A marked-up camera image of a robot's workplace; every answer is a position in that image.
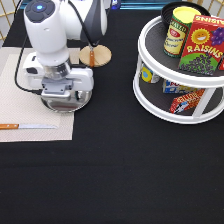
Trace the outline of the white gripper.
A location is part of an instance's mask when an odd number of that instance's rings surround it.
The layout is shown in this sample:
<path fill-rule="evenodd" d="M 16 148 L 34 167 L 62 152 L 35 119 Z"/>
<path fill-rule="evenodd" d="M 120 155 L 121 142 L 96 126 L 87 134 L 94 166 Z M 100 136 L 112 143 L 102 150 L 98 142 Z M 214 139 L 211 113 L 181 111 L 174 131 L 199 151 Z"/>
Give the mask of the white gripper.
<path fill-rule="evenodd" d="M 90 68 L 71 64 L 70 60 L 57 66 L 44 66 L 39 63 L 35 52 L 27 56 L 23 64 L 23 70 L 29 86 L 40 89 L 41 93 L 44 78 L 53 80 L 71 79 L 73 81 L 72 90 L 75 91 L 91 91 L 94 86 L 93 71 Z"/>

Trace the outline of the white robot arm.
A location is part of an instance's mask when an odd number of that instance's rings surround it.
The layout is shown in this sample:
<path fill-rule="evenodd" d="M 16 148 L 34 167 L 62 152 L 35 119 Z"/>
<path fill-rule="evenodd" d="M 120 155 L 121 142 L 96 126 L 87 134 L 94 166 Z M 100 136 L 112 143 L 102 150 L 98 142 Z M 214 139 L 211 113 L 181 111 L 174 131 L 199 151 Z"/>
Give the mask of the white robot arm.
<path fill-rule="evenodd" d="M 68 40 L 91 48 L 107 30 L 104 0 L 32 0 L 24 10 L 26 31 L 34 49 L 23 66 L 29 85 L 44 100 L 69 100 L 73 91 L 93 89 L 93 71 L 70 62 Z"/>

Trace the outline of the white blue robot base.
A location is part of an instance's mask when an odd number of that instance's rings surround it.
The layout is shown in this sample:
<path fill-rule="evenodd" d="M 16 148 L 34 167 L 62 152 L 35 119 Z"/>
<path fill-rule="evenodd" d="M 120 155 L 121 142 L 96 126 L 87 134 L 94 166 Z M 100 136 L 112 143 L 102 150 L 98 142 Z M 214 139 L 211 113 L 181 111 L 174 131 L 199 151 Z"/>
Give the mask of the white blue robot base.
<path fill-rule="evenodd" d="M 121 0 L 112 0 L 112 8 L 119 9 L 121 7 Z"/>

